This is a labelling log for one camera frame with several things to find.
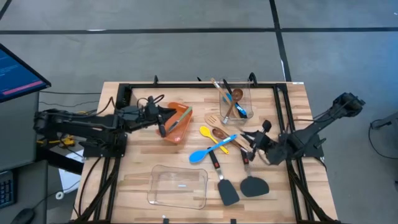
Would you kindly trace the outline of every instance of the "black spatula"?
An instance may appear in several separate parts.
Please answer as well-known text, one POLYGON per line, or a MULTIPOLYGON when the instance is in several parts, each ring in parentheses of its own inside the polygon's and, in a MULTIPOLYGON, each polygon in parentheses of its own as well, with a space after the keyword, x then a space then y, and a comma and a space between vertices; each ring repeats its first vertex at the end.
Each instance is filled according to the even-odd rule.
POLYGON ((249 159, 245 152, 241 151, 244 170, 248 174, 248 177, 241 182, 242 194, 246 197, 255 197, 264 194, 268 194, 269 186, 267 182, 258 177, 253 177, 250 172, 249 159))
POLYGON ((216 155, 213 151, 209 152, 211 161, 213 162, 214 168, 217 171, 220 181, 217 184, 218 192, 220 193, 221 200, 225 206, 232 205, 239 201, 238 193, 232 183, 229 180, 224 179, 223 173, 221 173, 220 164, 217 161, 216 155))

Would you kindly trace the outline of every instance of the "clear plastic container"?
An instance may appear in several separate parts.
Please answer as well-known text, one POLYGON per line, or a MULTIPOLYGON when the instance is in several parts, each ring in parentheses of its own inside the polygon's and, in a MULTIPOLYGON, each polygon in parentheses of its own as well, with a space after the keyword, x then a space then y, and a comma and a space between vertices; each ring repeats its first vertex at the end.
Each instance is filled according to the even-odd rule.
POLYGON ((194 209, 206 205, 208 175, 204 169, 156 165, 151 179, 147 196, 150 204, 194 209))
MULTIPOLYGON (((243 97, 238 101, 238 105, 243 110, 243 113, 245 113, 247 116, 247 118, 242 118, 240 116, 237 117, 236 115, 237 115, 238 109, 236 109, 236 107, 235 107, 235 108, 233 108, 233 110, 236 110, 236 112, 234 112, 232 110, 232 112, 228 116, 228 120, 227 120, 226 124, 229 124, 229 125, 244 124, 248 119, 252 118, 253 114, 254 114, 253 110, 252 110, 252 106, 251 106, 251 94, 250 94, 250 84, 252 82, 249 81, 247 78, 222 78, 218 82, 218 84, 224 90, 224 92, 226 93, 226 95, 228 97, 231 95, 229 94, 229 91, 228 91, 226 85, 224 84, 223 80, 227 81, 231 91, 233 91, 235 88, 239 88, 242 90, 243 97)), ((225 97, 223 96, 223 94, 219 93, 219 96, 220 96, 221 121, 224 121, 226 114, 229 110, 230 104, 225 100, 225 97)))

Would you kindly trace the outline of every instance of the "gray floor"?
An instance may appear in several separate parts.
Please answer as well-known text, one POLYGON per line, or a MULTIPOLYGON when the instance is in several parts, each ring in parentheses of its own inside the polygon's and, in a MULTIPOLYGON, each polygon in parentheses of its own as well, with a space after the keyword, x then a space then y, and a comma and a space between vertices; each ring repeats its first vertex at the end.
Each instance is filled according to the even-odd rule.
MULTIPOLYGON (((397 1, 276 0, 282 28, 398 27, 397 1)), ((0 30, 273 27, 266 0, 13 0, 0 30)), ((398 220, 397 160, 378 156, 369 123, 397 111, 398 33, 283 33, 293 81, 305 82, 314 114, 344 91, 366 101, 363 112, 322 131, 328 177, 339 219, 348 223, 398 220)), ((101 91, 104 81, 196 80, 240 77, 282 81, 275 34, 0 35, 52 83, 52 91, 101 91)), ((99 96, 41 94, 73 105, 99 96)), ((72 110, 90 110, 96 103, 72 110)), ((41 105, 40 109, 49 106, 41 105)), ((381 153, 398 157, 391 127, 372 132, 381 153)), ((49 192, 60 188, 50 169, 49 192)), ((49 200, 48 222, 66 222, 75 194, 49 200)))

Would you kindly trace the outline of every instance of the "butcher block tabletop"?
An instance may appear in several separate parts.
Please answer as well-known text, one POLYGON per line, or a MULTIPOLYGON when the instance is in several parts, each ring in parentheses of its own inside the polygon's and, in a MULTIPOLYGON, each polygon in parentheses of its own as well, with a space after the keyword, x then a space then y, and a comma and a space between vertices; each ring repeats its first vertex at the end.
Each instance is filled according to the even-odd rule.
MULTIPOLYGON (((116 99, 119 84, 119 82, 104 83, 98 105, 99 110, 106 106, 110 97, 116 99)), ((304 84, 287 83, 287 88, 294 119, 312 119, 304 84)), ((212 129, 205 122, 206 115, 216 114, 220 117, 220 97, 216 88, 134 88, 132 92, 136 99, 164 94, 165 97, 159 106, 167 107, 170 102, 178 102, 192 106, 193 114, 185 137, 178 145, 164 141, 155 132, 157 126, 128 134, 126 153, 121 159, 111 223, 163 223, 164 218, 168 218, 170 223, 230 223, 231 219, 236 219, 237 223, 295 223, 285 162, 278 166, 267 166, 256 156, 253 162, 250 162, 252 175, 264 179, 268 183, 270 191, 265 195, 247 198, 240 191, 240 183, 247 177, 247 174, 244 171, 239 149, 232 144, 226 144, 225 147, 229 151, 229 155, 221 149, 215 150, 225 179, 232 182, 240 198, 238 203, 228 207, 225 207, 220 199, 217 189, 219 178, 210 157, 206 156, 197 164, 189 162, 188 158, 191 153, 214 145, 210 139, 200 134, 199 128, 206 126, 212 129), (147 193, 151 187, 151 171, 156 165, 205 170, 208 174, 206 205, 202 209, 192 209, 150 204, 147 193)), ((277 140, 280 129, 272 89, 252 88, 250 92, 254 116, 239 128, 245 131, 261 130, 261 124, 268 119, 272 123, 272 128, 267 135, 277 140)), ((282 94, 280 94, 280 103, 286 125, 287 115, 282 94)), ((101 115, 113 114, 113 112, 114 108, 110 106, 101 115)), ((306 121, 296 121, 295 127, 302 129, 309 124, 306 121)), ((228 126, 228 128, 235 130, 236 134, 240 133, 233 126, 228 126)), ((86 179, 95 160, 96 158, 89 158, 85 161, 78 196, 83 180, 86 179)), ((87 181, 82 199, 82 210, 90 204, 98 192, 103 161, 104 159, 99 161, 87 181)), ((313 158, 303 158, 303 164, 310 193, 327 215, 337 219, 325 168, 313 158)), ((299 190, 298 192, 302 216, 306 219, 303 197, 299 190)), ((175 200, 175 203, 179 203, 180 199, 176 197, 175 200)), ((102 219, 105 218, 107 203, 108 193, 104 196, 102 204, 100 217, 102 219)), ((79 197, 76 197, 76 208, 78 204, 79 197)))

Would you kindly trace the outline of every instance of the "monitor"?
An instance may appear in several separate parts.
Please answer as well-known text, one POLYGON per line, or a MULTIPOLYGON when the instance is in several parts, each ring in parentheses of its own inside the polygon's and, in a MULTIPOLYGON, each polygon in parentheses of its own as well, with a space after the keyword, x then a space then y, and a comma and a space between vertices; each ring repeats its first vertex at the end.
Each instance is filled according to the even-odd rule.
POLYGON ((0 44, 0 103, 50 86, 48 80, 0 44))

